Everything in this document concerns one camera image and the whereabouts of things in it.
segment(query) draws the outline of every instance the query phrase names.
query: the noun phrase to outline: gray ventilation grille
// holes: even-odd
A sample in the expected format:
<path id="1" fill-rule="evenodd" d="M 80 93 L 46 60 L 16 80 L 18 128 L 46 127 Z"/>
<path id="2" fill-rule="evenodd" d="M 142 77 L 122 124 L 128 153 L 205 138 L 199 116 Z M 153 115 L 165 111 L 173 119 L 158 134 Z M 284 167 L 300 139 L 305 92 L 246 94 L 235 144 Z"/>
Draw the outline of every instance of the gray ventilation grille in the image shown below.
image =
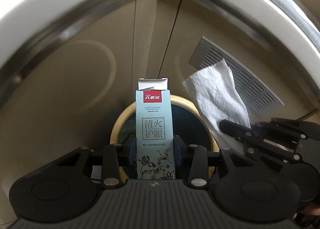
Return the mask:
<path id="1" fill-rule="evenodd" d="M 249 69 L 223 51 L 220 47 L 202 37 L 189 63 L 198 69 L 226 61 L 232 71 L 235 88 L 244 104 L 258 116 L 284 103 Z"/>

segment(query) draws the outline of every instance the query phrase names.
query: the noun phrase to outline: flower illustration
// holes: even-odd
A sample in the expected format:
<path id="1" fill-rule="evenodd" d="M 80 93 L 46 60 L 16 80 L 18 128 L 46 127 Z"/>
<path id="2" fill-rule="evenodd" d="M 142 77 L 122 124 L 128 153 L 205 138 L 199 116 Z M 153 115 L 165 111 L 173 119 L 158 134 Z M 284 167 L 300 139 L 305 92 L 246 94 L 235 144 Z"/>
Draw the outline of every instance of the flower illustration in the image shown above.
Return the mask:
<path id="1" fill-rule="evenodd" d="M 138 159 L 138 161 L 141 162 L 142 166 L 146 166 L 146 165 L 148 165 L 149 162 L 150 162 L 150 157 L 147 156 L 147 155 L 144 155 L 144 156 L 141 158 L 141 160 Z"/>
<path id="2" fill-rule="evenodd" d="M 174 171 L 170 173 L 170 171 L 166 173 L 163 173 L 163 177 L 161 178 L 162 180 L 167 180 L 167 179 L 174 179 Z"/>

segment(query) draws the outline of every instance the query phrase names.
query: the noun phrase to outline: trash bin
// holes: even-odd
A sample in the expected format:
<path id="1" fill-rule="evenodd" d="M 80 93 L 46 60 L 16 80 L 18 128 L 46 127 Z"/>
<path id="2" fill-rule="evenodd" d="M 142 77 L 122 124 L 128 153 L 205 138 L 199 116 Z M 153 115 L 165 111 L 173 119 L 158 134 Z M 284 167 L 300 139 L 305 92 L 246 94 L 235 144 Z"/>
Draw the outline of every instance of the trash bin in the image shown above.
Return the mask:
<path id="1" fill-rule="evenodd" d="M 180 96 L 170 95 L 172 109 L 173 135 L 179 135 L 186 145 L 198 144 L 214 152 L 219 151 L 217 143 L 208 128 L 203 123 L 195 105 Z M 110 144 L 122 143 L 131 134 L 135 134 L 136 128 L 136 103 L 129 105 L 118 117 L 113 126 Z M 209 168 L 209 176 L 214 168 Z M 136 166 L 131 168 L 120 168 L 122 180 L 136 178 Z M 180 178 L 188 176 L 189 169 L 183 168 L 176 170 Z"/>

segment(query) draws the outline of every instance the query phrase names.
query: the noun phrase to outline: bird illustration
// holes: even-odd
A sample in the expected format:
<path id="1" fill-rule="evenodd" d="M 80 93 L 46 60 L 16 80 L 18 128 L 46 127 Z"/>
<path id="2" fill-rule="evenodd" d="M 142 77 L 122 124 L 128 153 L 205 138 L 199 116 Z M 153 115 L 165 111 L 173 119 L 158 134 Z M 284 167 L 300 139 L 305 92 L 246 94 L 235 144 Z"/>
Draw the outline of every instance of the bird illustration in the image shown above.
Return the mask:
<path id="1" fill-rule="evenodd" d="M 164 151 L 163 151 L 163 154 L 161 155 L 161 152 L 160 151 L 158 151 L 159 152 L 159 154 L 160 154 L 160 157 L 158 157 L 157 158 L 157 163 L 161 163 L 161 161 L 162 160 L 167 160 L 167 161 L 169 161 L 170 163 L 172 163 L 170 160 L 169 160 L 169 154 L 168 154 L 168 151 L 170 150 L 171 148 L 167 148 L 167 149 L 165 149 Z"/>

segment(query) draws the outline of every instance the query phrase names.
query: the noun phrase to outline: red logo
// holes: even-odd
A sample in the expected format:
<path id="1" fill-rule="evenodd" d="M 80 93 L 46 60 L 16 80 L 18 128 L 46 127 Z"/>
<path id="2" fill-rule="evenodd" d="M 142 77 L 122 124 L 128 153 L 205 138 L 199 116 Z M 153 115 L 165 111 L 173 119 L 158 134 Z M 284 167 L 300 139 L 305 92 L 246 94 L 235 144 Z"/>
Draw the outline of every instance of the red logo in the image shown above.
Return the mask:
<path id="1" fill-rule="evenodd" d="M 161 90 L 143 91 L 143 102 L 162 102 Z"/>

